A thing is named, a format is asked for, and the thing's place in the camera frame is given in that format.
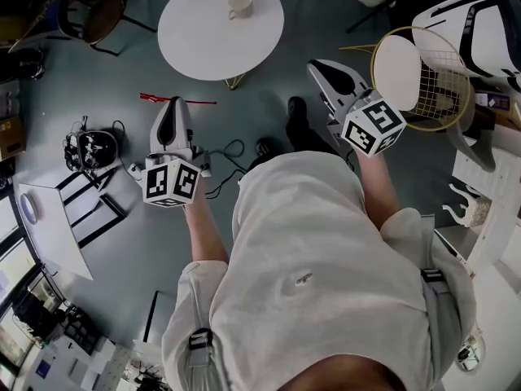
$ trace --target white paper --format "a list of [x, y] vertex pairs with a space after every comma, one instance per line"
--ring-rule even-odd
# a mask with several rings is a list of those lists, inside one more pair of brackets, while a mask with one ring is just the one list
[[476, 93], [475, 95], [475, 103], [478, 105], [478, 106], [487, 106], [488, 104], [488, 97], [486, 94], [484, 93]]

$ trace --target black shoe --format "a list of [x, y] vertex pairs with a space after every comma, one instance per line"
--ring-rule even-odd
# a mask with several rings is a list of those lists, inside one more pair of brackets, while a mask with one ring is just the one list
[[281, 154], [281, 151], [278, 149], [275, 139], [273, 138], [260, 138], [255, 144], [255, 152], [257, 156], [276, 156]]
[[290, 120], [308, 122], [308, 107], [301, 97], [293, 96], [287, 102], [287, 115]]

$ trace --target red object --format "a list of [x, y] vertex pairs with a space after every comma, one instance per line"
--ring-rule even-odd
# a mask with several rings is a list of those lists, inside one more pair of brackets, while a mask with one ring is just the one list
[[[166, 97], [158, 97], [157, 95], [153, 94], [145, 94], [145, 93], [139, 93], [139, 98], [143, 100], [149, 100], [154, 103], [163, 103], [165, 101], [170, 101], [170, 99]], [[192, 101], [192, 100], [185, 100], [187, 103], [192, 104], [217, 104], [217, 101]]]

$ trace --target buckle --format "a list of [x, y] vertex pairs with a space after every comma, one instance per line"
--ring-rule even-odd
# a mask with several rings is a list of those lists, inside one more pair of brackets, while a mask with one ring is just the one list
[[188, 349], [204, 349], [212, 346], [213, 333], [210, 329], [202, 328], [192, 333], [190, 339], [188, 339]]
[[421, 270], [423, 281], [426, 283], [444, 282], [445, 277], [440, 270]]

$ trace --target white cup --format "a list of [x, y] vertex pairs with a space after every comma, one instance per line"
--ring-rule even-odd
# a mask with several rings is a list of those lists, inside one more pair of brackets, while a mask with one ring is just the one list
[[252, 15], [252, 0], [228, 0], [228, 5], [230, 6], [230, 13], [228, 14], [230, 20], [235, 18], [246, 19]]

